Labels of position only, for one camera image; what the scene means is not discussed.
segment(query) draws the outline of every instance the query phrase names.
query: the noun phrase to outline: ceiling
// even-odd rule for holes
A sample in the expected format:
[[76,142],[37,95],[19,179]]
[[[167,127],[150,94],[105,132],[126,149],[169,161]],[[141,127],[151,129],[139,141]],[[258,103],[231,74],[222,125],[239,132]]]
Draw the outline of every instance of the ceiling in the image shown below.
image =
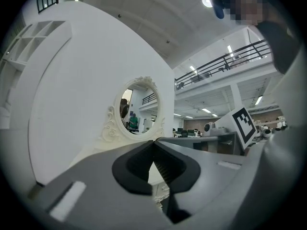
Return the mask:
[[139,34],[171,68],[239,29],[201,0],[83,0]]
[[[272,97],[272,90],[281,78],[282,74],[275,72],[238,83],[242,103],[250,113],[267,112],[278,108]],[[263,98],[259,105],[255,106],[260,95],[263,95]],[[211,113],[203,111],[202,108],[208,109]],[[214,118],[212,114],[221,117],[234,108],[234,98],[230,86],[175,101],[175,113],[182,115],[182,117]]]

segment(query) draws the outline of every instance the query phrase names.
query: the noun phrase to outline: balcony railing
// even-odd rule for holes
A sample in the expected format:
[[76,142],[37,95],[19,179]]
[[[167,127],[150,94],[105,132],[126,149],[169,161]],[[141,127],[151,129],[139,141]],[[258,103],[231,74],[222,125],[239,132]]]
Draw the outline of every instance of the balcony railing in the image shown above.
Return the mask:
[[217,72],[226,72],[248,62],[264,58],[270,53],[270,47],[265,40],[244,46],[175,79],[175,91],[212,77]]
[[151,101],[153,101],[153,100],[155,100],[155,99],[156,99],[156,96],[155,96],[154,93],[152,93],[152,94],[146,96],[146,97],[143,99],[142,105],[144,105],[144,104],[146,104],[146,103],[149,103],[149,102],[151,102]]

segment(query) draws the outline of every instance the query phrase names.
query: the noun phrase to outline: desk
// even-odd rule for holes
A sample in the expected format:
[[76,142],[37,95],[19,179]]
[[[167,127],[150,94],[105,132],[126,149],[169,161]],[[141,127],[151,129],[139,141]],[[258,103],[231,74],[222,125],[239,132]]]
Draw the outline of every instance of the desk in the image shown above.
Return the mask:
[[[181,134],[174,134],[174,138],[181,137]],[[186,138],[201,138],[200,136],[188,136]]]
[[129,132],[139,132],[139,130],[137,128],[128,128]]

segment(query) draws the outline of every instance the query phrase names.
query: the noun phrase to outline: mirror frame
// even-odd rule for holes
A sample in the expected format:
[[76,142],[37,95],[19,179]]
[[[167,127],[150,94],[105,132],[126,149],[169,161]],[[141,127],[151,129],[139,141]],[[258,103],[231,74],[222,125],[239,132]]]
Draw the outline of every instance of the mirror frame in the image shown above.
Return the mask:
[[[120,108],[120,100],[125,90],[130,88],[132,85],[139,84],[139,83],[147,86],[148,88],[151,88],[152,91],[154,92],[156,96],[156,100],[157,100],[156,103],[158,106],[158,113],[157,113],[157,119],[151,129],[149,129],[144,134],[135,135],[133,133],[130,133],[124,127],[121,121],[121,118],[120,118],[119,108]],[[163,110],[163,103],[161,101],[161,97],[159,95],[158,88],[156,84],[153,82],[153,80],[151,79],[151,77],[139,77],[139,78],[133,79],[120,88],[120,91],[115,98],[114,105],[108,108],[108,121],[103,129],[102,138],[108,142],[112,142],[117,139],[122,140],[123,138],[134,140],[134,141],[143,141],[143,140],[151,140],[151,139],[157,139],[159,137],[163,137],[164,136],[164,129],[163,129],[164,118],[163,118],[162,110]]]

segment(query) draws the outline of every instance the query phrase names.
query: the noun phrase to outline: white column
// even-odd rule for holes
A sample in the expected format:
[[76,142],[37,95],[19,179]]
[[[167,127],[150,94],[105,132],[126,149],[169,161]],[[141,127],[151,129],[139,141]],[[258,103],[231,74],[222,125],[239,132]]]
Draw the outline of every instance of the white column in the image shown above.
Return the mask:
[[232,96],[234,97],[234,102],[235,102],[235,108],[238,108],[242,106],[242,99],[240,95],[240,91],[238,88],[238,85],[236,83],[232,83],[230,85],[231,91],[232,91]]

